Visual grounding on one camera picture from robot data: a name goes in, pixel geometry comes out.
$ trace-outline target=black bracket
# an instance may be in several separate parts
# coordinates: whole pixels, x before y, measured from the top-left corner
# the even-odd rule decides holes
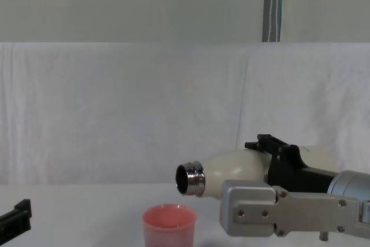
[[[271,134],[259,134],[258,142],[245,143],[246,149],[271,154],[268,184],[292,192],[326,193],[335,172],[308,167],[297,145],[289,145]]]
[[[31,229],[31,202],[28,199],[14,206],[14,210],[0,216],[0,245]]]

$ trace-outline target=white curtain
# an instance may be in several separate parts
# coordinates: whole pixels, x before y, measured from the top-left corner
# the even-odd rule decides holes
[[[370,172],[369,57],[369,44],[0,44],[0,183],[171,183],[178,164],[258,133]]]

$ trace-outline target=white tabletop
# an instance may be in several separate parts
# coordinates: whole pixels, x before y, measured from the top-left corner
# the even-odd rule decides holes
[[[368,246],[369,241],[330,234],[292,233],[286,238],[231,238],[219,225],[219,202],[182,197],[175,185],[0,186],[0,213],[30,198],[32,229],[7,247],[143,247],[142,213],[166,202],[186,204],[198,213],[195,247]]]

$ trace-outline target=pink cup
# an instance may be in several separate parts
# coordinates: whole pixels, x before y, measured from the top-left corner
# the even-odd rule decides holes
[[[193,247],[197,214],[184,205],[164,204],[143,214],[145,247]]]

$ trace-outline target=black object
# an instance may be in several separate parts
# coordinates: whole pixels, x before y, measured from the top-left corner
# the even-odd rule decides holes
[[[258,142],[245,143],[245,148],[272,155],[269,185],[291,192],[327,193],[337,173],[308,167],[302,161],[298,146],[286,144],[271,134],[259,134],[257,138]]]
[[[0,216],[0,245],[31,229],[31,202],[24,199],[14,206],[14,210]]]

